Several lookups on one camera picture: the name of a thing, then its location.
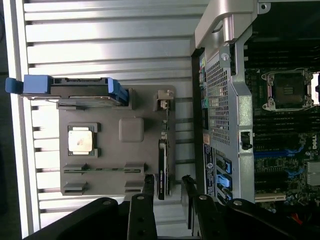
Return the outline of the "green RAM stick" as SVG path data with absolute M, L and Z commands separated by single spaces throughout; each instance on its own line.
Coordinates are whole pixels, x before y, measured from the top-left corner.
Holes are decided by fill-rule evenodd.
M 86 168 L 86 169 L 75 169 L 75 170 L 64 170 L 64 173 L 88 173 L 88 172 L 124 172 L 124 173 L 141 173 L 140 169 L 129 169 L 129 168 Z

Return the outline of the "grey parts rack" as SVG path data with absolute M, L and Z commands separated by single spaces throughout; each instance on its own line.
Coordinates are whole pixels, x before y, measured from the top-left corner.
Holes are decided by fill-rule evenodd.
M 159 90 L 176 90 L 171 85 L 130 85 L 128 106 L 60 106 L 59 153 L 60 190 L 64 196 L 133 195 L 141 193 L 145 177 L 158 179 L 158 142 L 163 115 L 154 111 Z M 87 154 L 68 150 L 68 131 L 89 128 L 93 150 Z M 98 171 L 64 173 L 64 170 L 126 168 L 141 173 Z

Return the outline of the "green motherboard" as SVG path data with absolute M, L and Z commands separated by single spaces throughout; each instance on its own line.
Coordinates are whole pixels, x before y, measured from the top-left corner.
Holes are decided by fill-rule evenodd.
M 244 45 L 245 83 L 252 95 L 253 152 L 287 151 L 287 156 L 255 157 L 254 192 L 283 193 L 285 201 L 257 202 L 274 213 L 320 212 L 320 37 L 280 40 L 250 38 Z M 271 112 L 266 81 L 271 71 L 312 72 L 314 107 Z

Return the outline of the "blue expansion slot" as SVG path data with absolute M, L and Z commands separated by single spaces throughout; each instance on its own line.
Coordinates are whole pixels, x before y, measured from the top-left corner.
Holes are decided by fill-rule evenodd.
M 286 150 L 283 151 L 255 151 L 253 153 L 255 158 L 271 158 L 271 157 L 283 157 L 287 156 L 288 153 Z

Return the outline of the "silver CPU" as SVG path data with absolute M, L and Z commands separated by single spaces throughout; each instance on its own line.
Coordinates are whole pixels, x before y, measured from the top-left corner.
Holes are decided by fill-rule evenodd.
M 70 152 L 88 154 L 93 148 L 93 132 L 88 127 L 73 127 L 68 131 L 68 150 Z

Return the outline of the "open black PC case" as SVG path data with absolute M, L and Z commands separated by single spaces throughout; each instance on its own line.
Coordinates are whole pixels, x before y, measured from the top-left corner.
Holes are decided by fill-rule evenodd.
M 191 45 L 196 181 L 220 204 L 244 199 L 259 206 L 245 43 L 317 37 L 320 0 L 209 1 Z M 320 211 L 269 212 L 320 228 Z

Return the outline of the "hard disk in blue carrier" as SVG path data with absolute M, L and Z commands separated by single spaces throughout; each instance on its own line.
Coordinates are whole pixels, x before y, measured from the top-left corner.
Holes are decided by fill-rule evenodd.
M 70 107 L 128 106 L 129 91 L 111 77 L 67 78 L 24 75 L 23 81 L 8 77 L 5 91 L 29 100 L 56 100 Z

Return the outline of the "CPU socket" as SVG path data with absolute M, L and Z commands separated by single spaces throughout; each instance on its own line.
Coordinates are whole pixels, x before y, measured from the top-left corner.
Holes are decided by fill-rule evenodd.
M 266 81 L 267 102 L 262 108 L 269 112 L 294 112 L 314 107 L 313 73 L 305 68 L 270 71 L 262 74 Z

